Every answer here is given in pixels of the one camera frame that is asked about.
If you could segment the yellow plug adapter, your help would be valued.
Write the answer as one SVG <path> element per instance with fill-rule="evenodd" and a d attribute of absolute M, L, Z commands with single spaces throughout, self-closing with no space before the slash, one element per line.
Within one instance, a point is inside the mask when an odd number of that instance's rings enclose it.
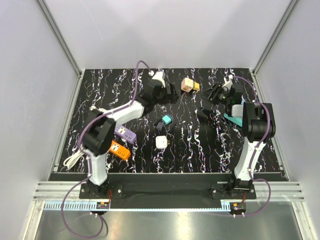
<path fill-rule="evenodd" d="M 198 92 L 200 90 L 200 84 L 194 81 L 192 89 Z"/>

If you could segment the teal plug adapter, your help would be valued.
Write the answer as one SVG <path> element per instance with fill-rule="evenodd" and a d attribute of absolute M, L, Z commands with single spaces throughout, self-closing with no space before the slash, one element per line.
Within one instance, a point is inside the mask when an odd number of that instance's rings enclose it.
<path fill-rule="evenodd" d="M 163 116 L 161 120 L 165 125 L 169 125 L 173 121 L 173 118 L 167 114 Z"/>

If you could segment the dark purple plug adapter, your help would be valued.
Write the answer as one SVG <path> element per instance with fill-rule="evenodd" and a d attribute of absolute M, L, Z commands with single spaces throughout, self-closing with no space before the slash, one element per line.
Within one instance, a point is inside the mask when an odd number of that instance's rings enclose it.
<path fill-rule="evenodd" d="M 161 122 L 159 122 L 158 124 L 157 124 L 157 126 L 156 126 L 156 129 L 158 130 L 158 131 L 162 131 L 162 129 L 164 128 L 164 123 L 161 121 Z"/>

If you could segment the white pink socket adapter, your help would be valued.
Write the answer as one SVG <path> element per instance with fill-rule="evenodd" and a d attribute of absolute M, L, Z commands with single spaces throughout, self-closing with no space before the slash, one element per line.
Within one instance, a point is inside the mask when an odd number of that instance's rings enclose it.
<path fill-rule="evenodd" d="M 196 83 L 194 80 L 185 77 L 182 82 L 181 82 L 181 90 L 184 92 L 189 93 L 190 91 L 192 91 L 195 87 Z"/>

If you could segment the white cube socket adapter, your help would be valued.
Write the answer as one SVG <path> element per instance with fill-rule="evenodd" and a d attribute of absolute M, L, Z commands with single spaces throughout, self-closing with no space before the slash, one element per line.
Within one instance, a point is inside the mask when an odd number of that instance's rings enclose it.
<path fill-rule="evenodd" d="M 155 138 L 155 147 L 158 150 L 166 149 L 169 144 L 170 144 L 170 141 L 165 135 L 159 135 Z"/>

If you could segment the purple power strip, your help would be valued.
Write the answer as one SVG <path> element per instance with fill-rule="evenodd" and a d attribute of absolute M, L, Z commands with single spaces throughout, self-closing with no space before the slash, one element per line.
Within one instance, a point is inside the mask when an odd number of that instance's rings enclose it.
<path fill-rule="evenodd" d="M 137 139 L 137 135 L 133 131 L 122 125 L 115 128 L 114 133 L 130 144 L 133 144 Z"/>

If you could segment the orange power strip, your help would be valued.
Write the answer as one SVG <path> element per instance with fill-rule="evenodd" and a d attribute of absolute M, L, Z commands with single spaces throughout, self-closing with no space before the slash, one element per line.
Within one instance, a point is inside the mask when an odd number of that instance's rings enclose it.
<path fill-rule="evenodd" d="M 124 161 L 128 161 L 131 156 L 131 152 L 129 149 L 125 148 L 124 146 L 120 145 L 114 140 L 111 142 L 109 152 L 116 155 L 117 157 L 119 157 Z"/>

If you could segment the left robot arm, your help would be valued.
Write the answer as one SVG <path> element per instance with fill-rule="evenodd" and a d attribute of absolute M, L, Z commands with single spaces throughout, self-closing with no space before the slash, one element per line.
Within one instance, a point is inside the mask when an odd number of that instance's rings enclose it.
<path fill-rule="evenodd" d="M 87 156 L 88 181 L 92 183 L 90 192 L 95 197 L 103 198 L 108 193 L 105 161 L 116 128 L 144 117 L 156 105 L 175 104 L 177 101 L 178 94 L 173 83 L 162 84 L 153 79 L 128 103 L 110 110 L 94 105 L 90 108 L 78 143 L 79 149 Z"/>

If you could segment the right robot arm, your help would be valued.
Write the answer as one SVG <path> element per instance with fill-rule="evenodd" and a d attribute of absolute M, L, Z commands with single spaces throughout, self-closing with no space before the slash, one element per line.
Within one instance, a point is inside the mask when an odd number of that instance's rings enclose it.
<path fill-rule="evenodd" d="M 258 101 L 242 102 L 244 88 L 239 84 L 216 83 L 204 91 L 204 98 L 214 105 L 223 104 L 229 117 L 241 118 L 244 145 L 240 159 L 222 190 L 232 198 L 251 191 L 254 167 L 267 142 L 276 133 L 273 106 Z"/>

